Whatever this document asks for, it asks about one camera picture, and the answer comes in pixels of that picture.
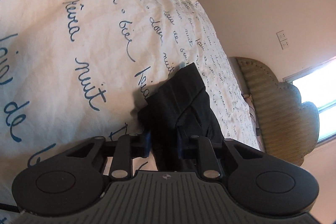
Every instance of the bed sheet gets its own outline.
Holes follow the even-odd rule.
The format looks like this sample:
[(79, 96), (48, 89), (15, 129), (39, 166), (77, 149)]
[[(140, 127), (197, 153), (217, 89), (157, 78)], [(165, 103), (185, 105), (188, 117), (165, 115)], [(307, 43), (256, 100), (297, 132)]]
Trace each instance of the bed sheet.
[(28, 166), (92, 136), (141, 133), (145, 98), (192, 62), (223, 135), (258, 148), (197, 0), (0, 0), (0, 203), (15, 205)]

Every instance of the black fabric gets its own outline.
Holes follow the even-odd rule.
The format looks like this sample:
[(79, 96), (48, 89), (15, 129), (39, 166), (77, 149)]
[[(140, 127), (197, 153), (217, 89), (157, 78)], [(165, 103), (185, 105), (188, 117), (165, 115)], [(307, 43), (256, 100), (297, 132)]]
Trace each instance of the black fabric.
[(194, 63), (180, 69), (146, 101), (148, 105), (139, 111), (138, 119), (152, 131), (152, 149), (160, 171), (193, 168), (190, 161), (178, 158), (177, 134), (182, 139), (205, 136), (214, 143), (224, 139)]

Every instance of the window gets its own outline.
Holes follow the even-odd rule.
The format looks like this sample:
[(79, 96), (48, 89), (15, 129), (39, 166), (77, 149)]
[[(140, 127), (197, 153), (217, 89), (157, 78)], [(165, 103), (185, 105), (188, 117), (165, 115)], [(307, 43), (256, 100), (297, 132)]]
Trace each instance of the window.
[(319, 142), (336, 135), (336, 59), (292, 81), (302, 102), (313, 102), (320, 116)]

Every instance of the textured rubber pad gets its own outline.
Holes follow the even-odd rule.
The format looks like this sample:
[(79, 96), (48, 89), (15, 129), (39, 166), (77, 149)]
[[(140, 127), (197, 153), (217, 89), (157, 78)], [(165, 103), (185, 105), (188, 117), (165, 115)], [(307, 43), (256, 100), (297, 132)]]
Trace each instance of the textured rubber pad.
[(237, 205), (219, 183), (205, 182), (194, 172), (139, 171), (113, 182), (90, 208), (69, 216), (23, 213), (14, 224), (316, 224), (308, 213), (288, 218), (254, 215)]

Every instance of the black plastic device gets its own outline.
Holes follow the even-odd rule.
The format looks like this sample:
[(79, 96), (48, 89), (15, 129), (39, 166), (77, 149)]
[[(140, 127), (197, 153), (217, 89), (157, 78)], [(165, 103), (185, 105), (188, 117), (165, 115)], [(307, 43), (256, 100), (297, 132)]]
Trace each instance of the black plastic device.
[(149, 132), (95, 137), (23, 170), (12, 185), (23, 210), (15, 224), (318, 223), (309, 214), (317, 181), (298, 166), (232, 139), (191, 136), (180, 150), (195, 171), (133, 176), (131, 159), (147, 157), (150, 142)]

